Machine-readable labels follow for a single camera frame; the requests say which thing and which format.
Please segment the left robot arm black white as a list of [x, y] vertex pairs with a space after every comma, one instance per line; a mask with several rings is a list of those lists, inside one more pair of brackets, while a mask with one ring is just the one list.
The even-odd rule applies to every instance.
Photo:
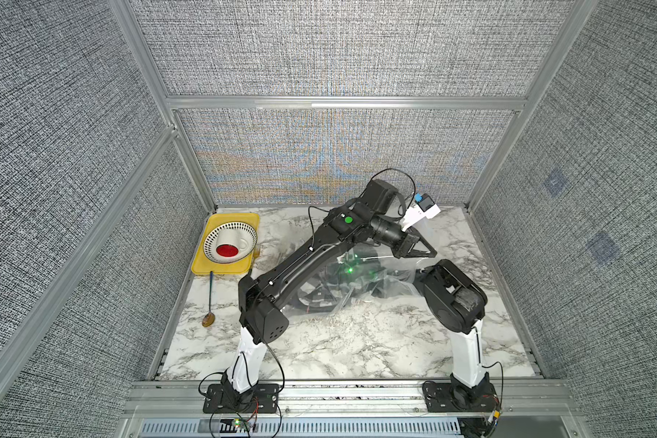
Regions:
[[414, 226], [439, 215], [440, 207], [426, 193], [414, 195], [401, 216], [391, 217], [387, 213], [395, 199], [405, 205], [396, 187], [370, 180], [359, 196], [328, 211], [312, 237], [283, 262], [257, 278], [242, 277], [238, 283], [241, 338], [237, 358], [222, 377], [226, 390], [234, 396], [253, 391], [268, 343], [288, 328], [282, 308], [326, 264], [369, 240], [387, 246], [396, 258], [436, 255]]

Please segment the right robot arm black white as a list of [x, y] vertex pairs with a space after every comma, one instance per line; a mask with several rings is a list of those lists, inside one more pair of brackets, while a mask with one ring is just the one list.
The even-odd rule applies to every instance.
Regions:
[[414, 286], [430, 312], [448, 330], [453, 351], [450, 377], [453, 404], [465, 409], [492, 395], [481, 341], [488, 302], [484, 290], [448, 259], [419, 269]]

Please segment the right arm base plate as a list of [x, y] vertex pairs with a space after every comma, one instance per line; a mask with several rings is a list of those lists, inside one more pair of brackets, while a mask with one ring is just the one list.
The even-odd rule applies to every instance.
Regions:
[[487, 380], [474, 388], [460, 383], [425, 381], [422, 390], [428, 412], [493, 412], [500, 408], [496, 389]]

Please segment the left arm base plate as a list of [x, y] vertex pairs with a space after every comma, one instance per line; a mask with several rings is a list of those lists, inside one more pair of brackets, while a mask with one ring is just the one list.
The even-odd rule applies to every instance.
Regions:
[[210, 384], [204, 393], [204, 414], [274, 414], [281, 386], [259, 383], [238, 393], [229, 385]]

